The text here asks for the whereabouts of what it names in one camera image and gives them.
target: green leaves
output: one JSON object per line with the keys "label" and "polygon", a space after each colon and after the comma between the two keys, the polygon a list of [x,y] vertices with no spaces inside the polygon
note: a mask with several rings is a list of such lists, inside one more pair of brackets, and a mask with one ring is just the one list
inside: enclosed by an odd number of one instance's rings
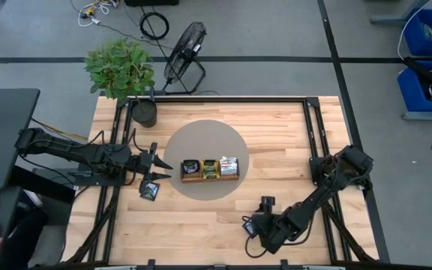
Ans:
{"label": "green leaves", "polygon": [[94,85],[90,92],[104,89],[108,98],[124,99],[128,95],[144,95],[155,85],[155,72],[149,54],[137,42],[127,39],[108,42],[88,52],[85,69]]}
{"label": "green leaves", "polygon": [[99,73],[91,72],[91,80],[95,83],[102,83],[103,80],[101,78],[101,75]]}
{"label": "green leaves", "polygon": [[99,87],[99,83],[95,83],[93,86],[91,86],[91,90],[89,91],[91,92],[91,94],[94,94],[99,89]]}

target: potted plant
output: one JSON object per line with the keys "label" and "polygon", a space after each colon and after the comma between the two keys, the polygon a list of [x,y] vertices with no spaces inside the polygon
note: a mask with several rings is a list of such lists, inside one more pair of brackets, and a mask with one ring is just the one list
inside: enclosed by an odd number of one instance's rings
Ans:
{"label": "potted plant", "polygon": [[85,59],[86,70],[91,73],[94,85],[90,92],[104,89],[107,98],[117,98],[119,104],[126,104],[128,96],[136,96],[136,104],[131,110],[132,118],[145,128],[156,125],[157,109],[154,101],[140,100],[155,82],[151,58],[137,42],[127,39],[108,42],[105,46],[88,53]]}

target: wooden tabletop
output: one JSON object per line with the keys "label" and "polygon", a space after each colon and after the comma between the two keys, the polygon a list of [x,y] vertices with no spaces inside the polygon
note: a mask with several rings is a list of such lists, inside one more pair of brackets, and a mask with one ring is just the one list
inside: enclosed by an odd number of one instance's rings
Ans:
{"label": "wooden tabletop", "polygon": [[[350,143],[338,97],[319,97],[322,117],[331,153]],[[99,97],[90,138],[104,130],[109,137],[116,102]],[[184,125],[203,119],[224,122],[235,128],[247,144],[250,166],[243,183],[222,199],[202,201],[180,194],[167,180],[160,182],[154,202],[141,199],[136,181],[121,189],[111,264],[145,265],[156,259],[158,265],[202,264],[328,264],[329,254],[320,211],[314,218],[308,241],[301,246],[282,247],[276,254],[267,253],[259,259],[245,254],[248,237],[242,229],[242,215],[254,212],[261,196],[276,197],[274,212],[304,200],[313,190],[308,158],[311,156],[305,117],[298,103],[159,103],[157,124],[136,128],[136,141],[141,148],[158,143],[157,153],[164,158],[165,146],[174,132]],[[317,131],[314,112],[312,119]],[[121,114],[118,140],[122,135],[125,112]],[[323,155],[316,137],[319,155]],[[162,169],[154,171],[163,173]],[[63,260],[69,258],[83,243],[93,227],[99,187],[91,187],[73,205],[67,228],[67,244]],[[340,192],[344,220],[356,241],[372,257],[377,258],[371,223],[362,192],[348,187]],[[338,258],[342,259],[341,243],[334,228]],[[104,241],[99,241],[98,254]],[[251,254],[263,249],[259,239],[249,244]]]}

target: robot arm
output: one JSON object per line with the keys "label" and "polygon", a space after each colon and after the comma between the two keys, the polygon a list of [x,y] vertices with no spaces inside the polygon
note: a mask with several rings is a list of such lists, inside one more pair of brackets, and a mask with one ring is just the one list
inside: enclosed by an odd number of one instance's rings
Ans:
{"label": "robot arm", "polygon": [[261,245],[275,254],[286,240],[294,242],[306,231],[316,210],[325,205],[336,192],[348,185],[361,183],[361,180],[369,181],[368,174],[372,166],[371,157],[357,148],[347,146],[318,164],[315,173],[322,181],[319,181],[319,187],[303,202],[288,207],[282,214],[272,214],[271,205],[275,204],[275,198],[264,196],[259,209],[243,227],[250,237],[259,235]]}
{"label": "robot arm", "polygon": [[153,142],[148,150],[132,154],[128,145],[117,144],[81,144],[67,139],[61,139],[44,132],[40,128],[22,130],[16,142],[16,148],[22,156],[28,154],[50,154],[85,164],[95,172],[108,179],[118,181],[122,170],[140,173],[143,180],[152,182],[171,177],[170,175],[149,172],[151,165],[171,170],[156,153],[158,144]]}

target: blue storage bin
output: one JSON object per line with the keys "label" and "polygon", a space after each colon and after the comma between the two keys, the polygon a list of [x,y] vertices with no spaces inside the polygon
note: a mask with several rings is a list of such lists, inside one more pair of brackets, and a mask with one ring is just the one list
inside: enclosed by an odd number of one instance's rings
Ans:
{"label": "blue storage bin", "polygon": [[404,36],[409,51],[415,56],[432,56],[432,40],[425,35],[422,24],[432,26],[432,10],[421,10],[409,21]]}
{"label": "blue storage bin", "polygon": [[[432,61],[418,61],[423,67],[432,70]],[[401,93],[403,93],[404,103],[410,112],[432,112],[432,101],[425,97],[423,88],[419,83],[418,75],[407,68],[397,78]]]}

